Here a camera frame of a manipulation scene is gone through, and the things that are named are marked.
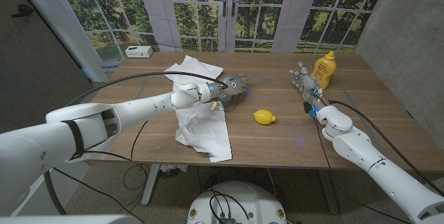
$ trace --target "bottle cap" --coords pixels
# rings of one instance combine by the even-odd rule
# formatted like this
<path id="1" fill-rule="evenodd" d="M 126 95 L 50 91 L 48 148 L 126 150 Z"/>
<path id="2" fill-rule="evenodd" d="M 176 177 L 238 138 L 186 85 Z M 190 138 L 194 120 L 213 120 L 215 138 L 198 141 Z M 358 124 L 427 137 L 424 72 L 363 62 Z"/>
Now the bottle cap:
<path id="1" fill-rule="evenodd" d="M 328 61 L 334 60 L 334 52 L 330 51 L 329 53 L 325 54 L 325 59 Z"/>

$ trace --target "wooden table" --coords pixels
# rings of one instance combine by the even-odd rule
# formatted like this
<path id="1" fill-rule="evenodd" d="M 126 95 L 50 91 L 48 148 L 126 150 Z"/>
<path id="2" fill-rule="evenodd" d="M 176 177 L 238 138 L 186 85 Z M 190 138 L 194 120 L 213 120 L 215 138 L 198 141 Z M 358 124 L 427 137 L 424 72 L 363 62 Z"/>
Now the wooden table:
<path id="1" fill-rule="evenodd" d="M 154 53 L 149 59 L 127 59 L 110 80 L 152 71 L 164 71 L 174 63 L 180 64 L 186 53 Z M 211 166 L 256 166 L 272 168 L 359 170 L 340 157 L 332 143 L 319 139 L 315 121 L 305 114 L 300 92 L 291 83 L 290 69 L 298 69 L 303 61 L 308 69 L 322 54 L 274 53 L 189 53 L 201 62 L 223 67 L 220 77 L 245 73 L 250 78 L 248 93 L 234 110 L 225 109 L 225 118 L 232 149 L 232 160 L 210 163 L 207 153 L 175 140 L 178 120 L 173 112 L 150 120 L 142 130 L 134 150 L 134 162 L 151 164 L 190 164 Z M 337 70 L 324 96 L 343 101 L 364 113 L 421 171 L 444 172 L 444 155 L 427 133 L 412 119 L 400 102 L 358 55 L 337 55 Z M 164 76 L 135 78 L 102 89 L 92 100 L 97 103 L 120 103 L 137 98 L 170 92 L 173 83 Z M 337 107 L 352 118 L 354 125 L 368 134 L 373 145 L 405 170 L 408 165 L 377 133 L 352 110 Z M 269 126 L 258 124 L 253 112 L 270 110 L 276 122 Z M 110 149 L 111 153 L 130 157 L 131 146 L 141 124 L 125 130 Z M 122 162 L 119 158 L 102 155 L 93 160 Z M 148 204 L 159 165 L 150 172 L 143 204 Z M 321 175 L 330 211 L 337 211 L 329 177 Z"/>

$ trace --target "white box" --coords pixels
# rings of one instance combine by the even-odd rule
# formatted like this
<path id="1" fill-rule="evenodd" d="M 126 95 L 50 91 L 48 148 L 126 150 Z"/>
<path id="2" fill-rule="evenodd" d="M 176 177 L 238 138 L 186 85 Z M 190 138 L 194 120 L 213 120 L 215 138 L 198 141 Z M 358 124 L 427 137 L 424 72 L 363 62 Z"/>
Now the white box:
<path id="1" fill-rule="evenodd" d="M 149 58 L 153 54 L 151 46 L 128 46 L 125 50 L 129 58 Z"/>

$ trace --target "window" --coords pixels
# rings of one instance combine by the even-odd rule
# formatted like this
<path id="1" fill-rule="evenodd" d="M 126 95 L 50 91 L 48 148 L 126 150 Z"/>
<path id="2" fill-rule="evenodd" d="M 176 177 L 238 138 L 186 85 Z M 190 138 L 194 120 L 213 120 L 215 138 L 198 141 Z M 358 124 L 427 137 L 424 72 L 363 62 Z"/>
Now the window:
<path id="1" fill-rule="evenodd" d="M 214 0 L 173 0 L 183 51 L 218 51 L 218 5 Z"/>
<path id="2" fill-rule="evenodd" d="M 142 0 L 67 0 L 103 62 L 123 60 L 130 45 L 159 51 Z"/>
<path id="3" fill-rule="evenodd" d="M 237 10 L 235 52 L 271 52 L 283 0 L 241 0 Z"/>
<path id="4" fill-rule="evenodd" d="M 377 0 L 314 0 L 296 53 L 353 53 Z"/>

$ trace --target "mustard bottle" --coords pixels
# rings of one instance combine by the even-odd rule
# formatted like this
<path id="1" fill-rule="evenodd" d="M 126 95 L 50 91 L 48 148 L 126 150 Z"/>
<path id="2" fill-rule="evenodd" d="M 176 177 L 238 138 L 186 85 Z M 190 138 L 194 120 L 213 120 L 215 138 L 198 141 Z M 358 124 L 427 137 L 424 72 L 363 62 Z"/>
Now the mustard bottle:
<path id="1" fill-rule="evenodd" d="M 330 51 L 324 57 L 319 58 L 314 65 L 314 71 L 311 75 L 319 83 L 321 89 L 327 88 L 330 82 L 330 76 L 336 71 L 336 62 L 334 61 L 334 52 Z"/>

